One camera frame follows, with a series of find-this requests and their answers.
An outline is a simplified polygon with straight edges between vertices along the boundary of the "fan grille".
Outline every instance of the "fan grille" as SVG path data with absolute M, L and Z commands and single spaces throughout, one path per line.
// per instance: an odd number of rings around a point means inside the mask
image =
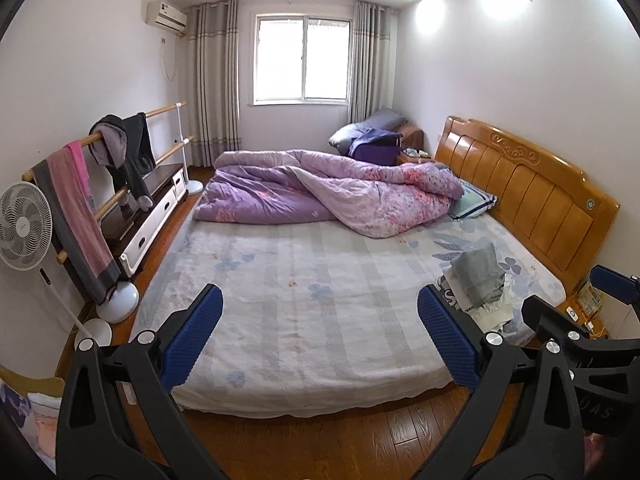
M 30 182 L 9 187 L 0 197 L 0 257 L 17 270 L 29 270 L 44 258 L 53 233 L 51 209 Z

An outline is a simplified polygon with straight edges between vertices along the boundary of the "bed sheet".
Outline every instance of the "bed sheet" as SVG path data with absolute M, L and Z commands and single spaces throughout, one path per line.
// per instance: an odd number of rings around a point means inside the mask
M 522 343 L 522 300 L 564 301 L 560 281 L 485 214 L 448 217 L 372 239 L 336 221 L 251 226 L 187 222 L 141 303 L 132 336 L 158 329 L 206 283 L 224 311 L 187 382 L 181 406 L 249 417 L 313 416 L 416 396 L 450 375 L 417 315 L 418 291 L 458 253 L 494 243 L 511 275 Z

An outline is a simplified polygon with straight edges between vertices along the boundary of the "gray curtain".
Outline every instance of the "gray curtain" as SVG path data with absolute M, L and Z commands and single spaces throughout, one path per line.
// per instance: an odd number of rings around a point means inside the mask
M 195 166 L 240 149 L 238 137 L 238 0 L 191 7 L 187 106 Z
M 390 9 L 356 2 L 350 118 L 362 121 L 382 107 L 389 79 Z

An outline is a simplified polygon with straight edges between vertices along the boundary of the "wooden headboard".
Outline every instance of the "wooden headboard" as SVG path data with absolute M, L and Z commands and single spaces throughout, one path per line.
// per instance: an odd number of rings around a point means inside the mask
M 571 294 L 591 268 L 620 204 L 547 150 L 473 119 L 449 117 L 435 158 L 498 196 L 491 215 Z

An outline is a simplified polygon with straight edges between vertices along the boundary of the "wooden bar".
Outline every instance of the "wooden bar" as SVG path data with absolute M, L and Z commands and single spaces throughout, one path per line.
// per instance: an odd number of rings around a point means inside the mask
M 164 114 L 165 112 L 169 112 L 171 110 L 175 110 L 176 108 L 181 108 L 186 104 L 186 102 L 180 102 L 173 105 L 163 106 L 162 108 L 158 108 L 157 110 L 151 110 L 150 112 L 145 112 L 146 118 L 155 117 L 156 115 Z M 100 132 L 96 134 L 92 134 L 80 139 L 80 145 L 84 148 L 88 146 L 92 142 L 96 140 L 100 140 L 102 138 L 102 134 Z M 22 174 L 22 180 L 25 182 L 33 182 L 33 171 L 27 170 Z
M 162 162 L 167 160 L 175 152 L 178 152 L 179 150 L 183 149 L 187 144 L 192 142 L 194 138 L 195 136 L 187 137 L 186 139 L 184 139 L 183 142 L 179 142 L 174 147 L 172 147 L 168 152 L 166 152 L 164 155 L 161 155 L 160 157 L 158 157 L 158 160 L 156 160 L 156 166 L 159 166 Z M 101 220 L 111 210 L 111 208 L 117 204 L 118 200 L 120 200 L 121 197 L 126 195 L 128 190 L 129 188 L 126 186 L 120 188 L 116 194 L 114 194 L 110 199 L 108 199 L 107 202 L 102 204 L 102 206 L 100 206 L 100 209 L 98 209 L 98 211 L 94 213 L 94 218 L 96 219 L 96 221 Z M 56 261 L 60 265 L 62 265 L 66 262 L 66 258 L 67 258 L 66 251 L 62 250 L 56 256 Z

